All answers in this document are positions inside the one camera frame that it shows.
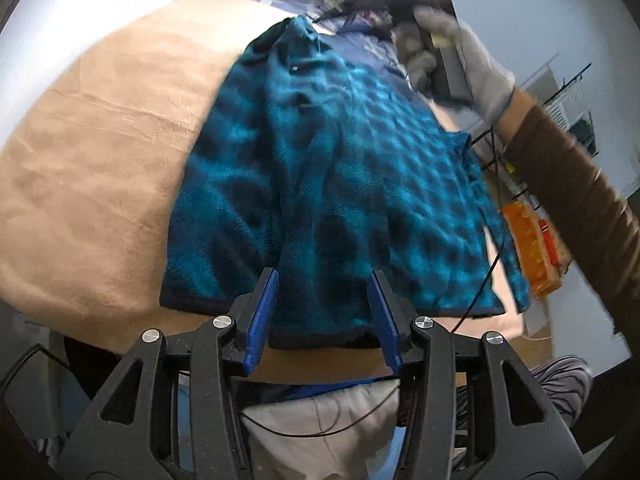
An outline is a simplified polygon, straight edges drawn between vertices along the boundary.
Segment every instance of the red object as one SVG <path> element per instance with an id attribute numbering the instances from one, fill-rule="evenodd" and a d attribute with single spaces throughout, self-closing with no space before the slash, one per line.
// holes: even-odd
<path id="1" fill-rule="evenodd" d="M 558 260 L 558 253 L 556 253 L 556 245 L 554 243 L 554 238 L 551 236 L 551 232 L 549 232 L 549 224 L 546 220 L 540 220 L 540 229 L 542 230 L 542 237 L 544 238 L 546 252 L 549 255 L 551 264 L 559 266 L 560 260 Z"/>

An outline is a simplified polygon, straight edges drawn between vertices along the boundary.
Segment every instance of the blue gripper pad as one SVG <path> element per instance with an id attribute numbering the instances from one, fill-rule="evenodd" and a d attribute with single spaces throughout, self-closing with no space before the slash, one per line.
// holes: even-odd
<path id="1" fill-rule="evenodd" d="M 262 296 L 260 300 L 258 300 L 254 318 L 251 320 L 249 330 L 246 332 L 246 352 L 244 354 L 244 360 L 242 361 L 242 367 L 247 375 L 250 375 L 254 371 L 254 368 L 260 364 L 262 350 L 264 350 L 264 345 L 269 335 L 271 317 L 273 316 L 273 311 L 276 306 L 279 286 L 280 277 L 278 276 L 278 271 L 272 269 L 269 279 L 264 286 Z"/>
<path id="2" fill-rule="evenodd" d="M 380 348 L 385 356 L 385 363 L 393 370 L 394 375 L 399 376 L 402 370 L 402 359 L 400 358 L 398 329 L 373 272 L 369 275 L 367 282 L 367 301 L 378 333 Z"/>

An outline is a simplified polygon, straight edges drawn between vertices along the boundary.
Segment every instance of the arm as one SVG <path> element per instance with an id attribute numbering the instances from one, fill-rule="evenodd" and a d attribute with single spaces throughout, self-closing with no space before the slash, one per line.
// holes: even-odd
<path id="1" fill-rule="evenodd" d="M 640 228 L 593 161 L 533 98 L 517 89 L 496 125 L 507 158 L 562 239 L 633 352 L 640 348 Z"/>
<path id="2" fill-rule="evenodd" d="M 471 28 L 427 7 L 414 10 L 418 25 L 457 44 L 469 83 L 471 107 L 494 124 L 507 158 L 551 216 L 582 272 L 600 295 L 633 352 L 640 349 L 640 229 L 626 202 L 567 133 L 514 89 L 514 76 L 487 51 Z M 399 41 L 405 41 L 402 35 Z M 411 80 L 425 63 L 401 59 Z"/>

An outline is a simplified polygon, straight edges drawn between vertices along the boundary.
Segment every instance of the gray pants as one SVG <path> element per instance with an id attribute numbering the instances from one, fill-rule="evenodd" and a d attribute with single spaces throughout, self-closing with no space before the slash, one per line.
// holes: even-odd
<path id="1" fill-rule="evenodd" d="M 534 368 L 531 373 L 540 382 L 562 420 L 569 428 L 572 427 L 582 413 L 593 384 L 589 365 L 579 357 L 565 356 Z M 466 428 L 466 386 L 458 388 L 457 400 L 456 428 L 462 430 Z"/>

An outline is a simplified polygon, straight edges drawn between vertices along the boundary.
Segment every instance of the orange object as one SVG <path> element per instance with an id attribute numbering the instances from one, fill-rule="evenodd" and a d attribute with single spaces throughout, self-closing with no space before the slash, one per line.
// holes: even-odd
<path id="1" fill-rule="evenodd" d="M 562 279 L 558 268 L 549 256 L 548 245 L 536 212 L 525 203 L 514 202 L 503 207 L 502 214 L 513 235 L 520 267 L 529 282 L 531 293 L 537 298 L 543 298 L 558 290 L 562 285 Z M 546 224 L 546 231 L 557 261 L 558 256 L 548 224 Z"/>
<path id="2" fill-rule="evenodd" d="M 546 252 L 549 255 L 551 264 L 557 267 L 558 265 L 560 265 L 560 261 L 558 260 L 558 253 L 556 253 L 554 238 L 552 237 L 551 231 L 549 230 L 549 222 L 541 218 L 539 224 L 540 230 L 542 231 L 542 237 L 545 240 Z"/>

